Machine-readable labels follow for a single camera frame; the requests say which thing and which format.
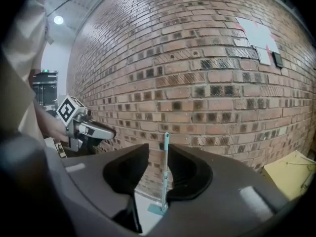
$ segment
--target machine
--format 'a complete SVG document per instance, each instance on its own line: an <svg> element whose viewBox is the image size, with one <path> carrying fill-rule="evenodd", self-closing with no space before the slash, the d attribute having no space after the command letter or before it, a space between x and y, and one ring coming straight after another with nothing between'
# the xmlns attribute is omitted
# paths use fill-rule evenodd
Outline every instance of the machine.
<svg viewBox="0 0 316 237"><path fill-rule="evenodd" d="M57 110L70 136L69 149L97 145L116 133L88 119L87 108L67 96ZM7 201L2 211L19 232L39 235L132 237L142 233L134 190L149 158L149 145L74 158L59 158L28 136L6 134L0 171ZM173 188L168 210L151 237L262 236L294 207L268 180L243 163L196 148L169 144Z"/></svg>
<svg viewBox="0 0 316 237"><path fill-rule="evenodd" d="M90 149L102 140L111 140L116 131L110 127L89 119L88 109L77 98L66 96L57 109L57 115L66 126L68 144L65 150L78 152L80 149Z"/></svg>

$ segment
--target gray plastic surface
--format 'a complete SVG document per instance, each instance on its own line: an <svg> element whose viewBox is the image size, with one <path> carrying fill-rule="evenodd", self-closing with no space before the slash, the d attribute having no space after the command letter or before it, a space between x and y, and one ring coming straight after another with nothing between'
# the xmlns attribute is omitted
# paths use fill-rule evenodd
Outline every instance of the gray plastic surface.
<svg viewBox="0 0 316 237"><path fill-rule="evenodd" d="M106 217L83 196L70 179L56 150L45 148L45 153L54 186L78 237L138 236Z"/></svg>
<svg viewBox="0 0 316 237"><path fill-rule="evenodd" d="M130 196L114 192L104 180L102 172L107 163L126 153L127 151L113 151L105 154L62 159L65 167L84 164L84 168L68 174L82 194L110 218L126 209Z"/></svg>
<svg viewBox="0 0 316 237"><path fill-rule="evenodd" d="M239 189L247 186L253 186L275 211L288 203L276 186L243 163L196 148L176 146L206 161L212 168L213 180L196 199L171 202L149 236L234 237L258 227L260 219L239 194Z"/></svg>

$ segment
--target red brick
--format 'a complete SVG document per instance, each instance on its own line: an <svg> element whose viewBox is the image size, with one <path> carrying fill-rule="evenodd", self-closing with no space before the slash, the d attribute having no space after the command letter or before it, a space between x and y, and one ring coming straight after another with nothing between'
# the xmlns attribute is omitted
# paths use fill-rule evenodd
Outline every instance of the red brick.
<svg viewBox="0 0 316 237"><path fill-rule="evenodd" d="M143 59L141 61L136 62L136 70L143 69L146 67L150 67L153 63L152 58Z"/></svg>
<svg viewBox="0 0 316 237"><path fill-rule="evenodd" d="M260 142L259 149L267 148L268 146L270 146L270 144L271 144L271 140L262 141Z"/></svg>
<svg viewBox="0 0 316 237"><path fill-rule="evenodd" d="M141 21L139 21L139 22L136 24L136 27L142 26L142 25L144 25L144 24L146 24L146 23L148 23L148 22L150 22L150 18L146 18L146 19L144 19L144 20L141 20Z"/></svg>
<svg viewBox="0 0 316 237"><path fill-rule="evenodd" d="M190 135L173 134L170 136L170 143L189 145L191 142Z"/></svg>
<svg viewBox="0 0 316 237"><path fill-rule="evenodd" d="M250 152L248 158L252 159L252 158L259 157L262 154L262 152L263 152L263 150L257 150L257 151Z"/></svg>
<svg viewBox="0 0 316 237"><path fill-rule="evenodd" d="M117 96L117 102L119 103L128 102L128 95Z"/></svg>
<svg viewBox="0 0 316 237"><path fill-rule="evenodd" d="M113 95L118 95L118 94L123 94L123 93L127 93L127 92L132 92L135 91L135 86L132 84L126 84L126 85L122 85L120 87L115 87L113 89Z"/></svg>
<svg viewBox="0 0 316 237"><path fill-rule="evenodd" d="M287 131L287 126L280 127L278 135L279 136L284 135L284 134L286 134L286 131Z"/></svg>
<svg viewBox="0 0 316 237"><path fill-rule="evenodd" d="M192 22L187 23L183 25L183 29L196 29L196 28L225 28L225 25L223 22L217 22L217 21L202 21L202 22Z"/></svg>
<svg viewBox="0 0 316 237"><path fill-rule="evenodd" d="M220 15L235 16L233 12L227 10L217 10L217 13Z"/></svg>
<svg viewBox="0 0 316 237"><path fill-rule="evenodd" d="M169 27L163 28L161 32L162 34L170 34L170 33L181 31L181 30L182 30L181 25L175 25L175 26L169 26Z"/></svg>
<svg viewBox="0 0 316 237"><path fill-rule="evenodd" d="M241 25L236 22L225 22L225 25L227 26L227 28L242 30Z"/></svg>
<svg viewBox="0 0 316 237"><path fill-rule="evenodd" d="M137 109L139 111L155 111L156 104L155 102L145 102L137 104Z"/></svg>
<svg viewBox="0 0 316 237"><path fill-rule="evenodd" d="M194 100L193 101L195 111L205 111L207 110L206 100Z"/></svg>
<svg viewBox="0 0 316 237"><path fill-rule="evenodd" d="M248 159L248 156L249 156L249 152L244 152L244 153L234 154L233 159L244 161Z"/></svg>
<svg viewBox="0 0 316 237"><path fill-rule="evenodd" d="M224 2L212 1L211 4L213 6L218 7L219 9L222 8L222 7L227 7L227 5Z"/></svg>
<svg viewBox="0 0 316 237"><path fill-rule="evenodd" d="M239 11L240 11L241 13L251 16L250 11L248 11L248 10L251 10L251 9L250 9L250 8L247 8L247 9L239 9Z"/></svg>
<svg viewBox="0 0 316 237"><path fill-rule="evenodd" d="M205 137L192 136L192 146L205 146Z"/></svg>
<svg viewBox="0 0 316 237"><path fill-rule="evenodd" d="M200 45L232 45L233 40L230 37L203 37L187 41L188 47Z"/></svg>
<svg viewBox="0 0 316 237"><path fill-rule="evenodd" d="M184 88L173 88L166 90L166 95L168 99L174 98L187 98L189 97L189 89L188 87Z"/></svg>
<svg viewBox="0 0 316 237"><path fill-rule="evenodd" d="M183 101L182 102L183 111L193 111L193 101Z"/></svg>
<svg viewBox="0 0 316 237"><path fill-rule="evenodd" d="M257 52L250 48L226 47L226 52L230 57L258 59Z"/></svg>
<svg viewBox="0 0 316 237"><path fill-rule="evenodd" d="M184 38L192 38L192 37L195 37L196 35L197 35L197 33L194 30L184 30L184 31L181 32L181 36L182 36L183 39ZM172 38L175 40L175 39L179 39L180 37L176 37L175 38L175 36L173 35Z"/></svg>
<svg viewBox="0 0 316 237"><path fill-rule="evenodd" d="M234 99L234 108L236 110L246 110L247 100L246 99Z"/></svg>
<svg viewBox="0 0 316 237"><path fill-rule="evenodd" d="M118 112L119 119L132 119L132 113L129 112Z"/></svg>
<svg viewBox="0 0 316 237"><path fill-rule="evenodd" d="M210 82L232 82L232 71L211 71L208 72L208 79Z"/></svg>
<svg viewBox="0 0 316 237"><path fill-rule="evenodd" d="M183 11L183 12L177 13L178 18L192 16L192 15L193 13L191 11Z"/></svg>
<svg viewBox="0 0 316 237"><path fill-rule="evenodd" d="M134 41L132 41L131 43L128 44L128 48L133 48L147 40L151 40L151 39L154 39L156 37L159 37L160 36L160 31L155 31L155 32L152 32L152 33L148 33L144 36L142 36L140 39L136 39Z"/></svg>
<svg viewBox="0 0 316 237"><path fill-rule="evenodd" d="M281 97L284 95L284 89L281 87L262 86L260 88L262 96Z"/></svg>
<svg viewBox="0 0 316 237"><path fill-rule="evenodd" d="M282 68L281 69L281 74L283 76L289 77L288 69L287 68Z"/></svg>
<svg viewBox="0 0 316 237"><path fill-rule="evenodd" d="M193 10L192 13L194 15L207 15L207 14L215 14L215 10L204 9L204 10Z"/></svg>
<svg viewBox="0 0 316 237"><path fill-rule="evenodd" d="M149 160L156 163L163 163L161 151L149 149Z"/></svg>
<svg viewBox="0 0 316 237"><path fill-rule="evenodd" d="M258 85L245 85L243 87L244 96L261 96L261 89Z"/></svg>
<svg viewBox="0 0 316 237"><path fill-rule="evenodd" d="M208 28L208 29L200 29L198 30L198 34L203 37L203 36L218 36L220 35L220 32L218 29L212 29L212 28Z"/></svg>
<svg viewBox="0 0 316 237"><path fill-rule="evenodd" d="M206 123L206 114L194 112L192 116L193 123Z"/></svg>
<svg viewBox="0 0 316 237"><path fill-rule="evenodd" d="M224 124L210 124L206 126L206 134L229 134L229 127Z"/></svg>
<svg viewBox="0 0 316 237"><path fill-rule="evenodd" d="M214 15L212 17L213 17L214 20L218 20L218 21L237 22L237 19L235 17L222 16L222 15Z"/></svg>
<svg viewBox="0 0 316 237"><path fill-rule="evenodd" d="M270 98L269 99L269 108L279 107L280 99L279 98Z"/></svg>
<svg viewBox="0 0 316 237"><path fill-rule="evenodd" d="M252 165L251 167L259 169L261 168L263 165L265 164L265 157L264 156L260 156L257 158L253 159Z"/></svg>
<svg viewBox="0 0 316 237"><path fill-rule="evenodd" d="M193 21L204 21L204 20L213 20L211 15L197 15L191 16Z"/></svg>
<svg viewBox="0 0 316 237"><path fill-rule="evenodd" d="M258 111L247 111L241 113L241 122L257 121L259 117Z"/></svg>
<svg viewBox="0 0 316 237"><path fill-rule="evenodd" d="M211 99L208 101L209 111L227 111L233 109L233 101L231 99Z"/></svg>
<svg viewBox="0 0 316 237"><path fill-rule="evenodd" d="M122 60L119 63L116 64L117 70L123 68L126 66L127 60Z"/></svg>
<svg viewBox="0 0 316 237"><path fill-rule="evenodd" d="M210 152L212 154L224 155L227 147L203 147L203 150Z"/></svg>
<svg viewBox="0 0 316 237"><path fill-rule="evenodd" d="M249 143L253 142L255 140L255 134L241 134L238 139L238 144L244 144L244 143Z"/></svg>
<svg viewBox="0 0 316 237"><path fill-rule="evenodd" d="M205 82L203 73L184 73L156 79L156 87L194 84Z"/></svg>
<svg viewBox="0 0 316 237"><path fill-rule="evenodd" d="M244 72L242 72L242 71L234 71L233 72L233 81L234 82L243 82L243 75L244 75ZM254 78L253 78L252 74L249 74L249 80L250 80L250 82L254 82Z"/></svg>
<svg viewBox="0 0 316 237"><path fill-rule="evenodd" d="M152 31L151 28L148 27L148 28L146 28L146 29L144 29L144 30L138 32L138 33L136 34L136 38L139 38L139 37L141 37L141 36L143 36L143 35L145 35L145 34L147 34L147 33L150 33L151 31Z"/></svg>
<svg viewBox="0 0 316 237"><path fill-rule="evenodd" d="M276 119L282 116L282 109L266 109L259 111L259 120Z"/></svg>
<svg viewBox="0 0 316 237"><path fill-rule="evenodd" d="M159 102L160 111L169 112L172 111L172 103L171 102Z"/></svg>
<svg viewBox="0 0 316 237"><path fill-rule="evenodd" d="M268 74L269 84L279 84L278 76Z"/></svg>
<svg viewBox="0 0 316 237"><path fill-rule="evenodd" d="M120 85L126 84L126 83L127 83L127 78L126 78L126 76L121 77L121 78L118 78L118 79L115 80L116 86L120 86Z"/></svg>
<svg viewBox="0 0 316 237"><path fill-rule="evenodd" d="M124 53L125 51L127 51L127 45L118 50L118 55L120 55L121 53Z"/></svg>
<svg viewBox="0 0 316 237"><path fill-rule="evenodd" d="M225 48L222 46L209 46L203 48L205 57L227 56Z"/></svg>
<svg viewBox="0 0 316 237"><path fill-rule="evenodd" d="M152 89L155 87L155 80L154 79L148 79L145 81L135 82L132 85L135 90L144 90L144 89Z"/></svg>
<svg viewBox="0 0 316 237"><path fill-rule="evenodd" d="M280 118L275 122L275 127L285 126L291 124L292 117Z"/></svg>
<svg viewBox="0 0 316 237"><path fill-rule="evenodd" d="M140 122L140 128L145 131L158 131L158 124L153 122Z"/></svg>
<svg viewBox="0 0 316 237"><path fill-rule="evenodd" d="M199 0L183 0L183 2L195 2L195 1L199 1Z"/></svg>
<svg viewBox="0 0 316 237"><path fill-rule="evenodd" d="M281 75L281 70L279 68L262 65L262 64L259 64L259 71Z"/></svg>
<svg viewBox="0 0 316 237"><path fill-rule="evenodd" d="M174 62L174 63L168 63L165 66L165 73L171 74L171 73L178 73L178 72L184 72L190 69L190 64L187 61L183 62Z"/></svg>
<svg viewBox="0 0 316 237"><path fill-rule="evenodd" d="M139 52L139 51L144 50L146 48L149 48L151 46L152 46L152 41L149 40L149 41L147 41L145 43L142 43L142 44L136 46L136 52Z"/></svg>
<svg viewBox="0 0 316 237"><path fill-rule="evenodd" d="M152 113L153 121L161 121L161 113Z"/></svg>
<svg viewBox="0 0 316 237"><path fill-rule="evenodd" d="M232 37L240 37L240 38L245 38L246 37L246 34L243 31L240 31L240 30L221 29L220 33L223 36L232 36Z"/></svg>
<svg viewBox="0 0 316 237"><path fill-rule="evenodd" d="M117 125L117 119L114 119L114 118L107 118L107 121L106 121L106 124L107 125Z"/></svg>
<svg viewBox="0 0 316 237"><path fill-rule="evenodd" d="M251 47L247 39L234 39L234 43L236 46Z"/></svg>
<svg viewBox="0 0 316 237"><path fill-rule="evenodd" d="M205 125L182 125L180 126L180 133L201 135L205 133Z"/></svg>
<svg viewBox="0 0 316 237"><path fill-rule="evenodd" d="M177 14L170 14L170 15L161 17L160 22L168 21L168 20L175 19L175 18L177 18Z"/></svg>
<svg viewBox="0 0 316 237"><path fill-rule="evenodd" d="M185 47L186 47L186 43L184 40L177 40L177 41L173 41L173 42L163 45L163 51L168 52L168 51L177 50L177 49L181 49Z"/></svg>
<svg viewBox="0 0 316 237"><path fill-rule="evenodd" d="M191 117L189 113L167 113L167 121L169 123L190 123Z"/></svg>
<svg viewBox="0 0 316 237"><path fill-rule="evenodd" d="M283 109L283 117L298 115L300 113L301 113L301 107Z"/></svg>
<svg viewBox="0 0 316 237"><path fill-rule="evenodd" d="M284 96L290 97L292 94L292 90L290 88L284 88Z"/></svg>

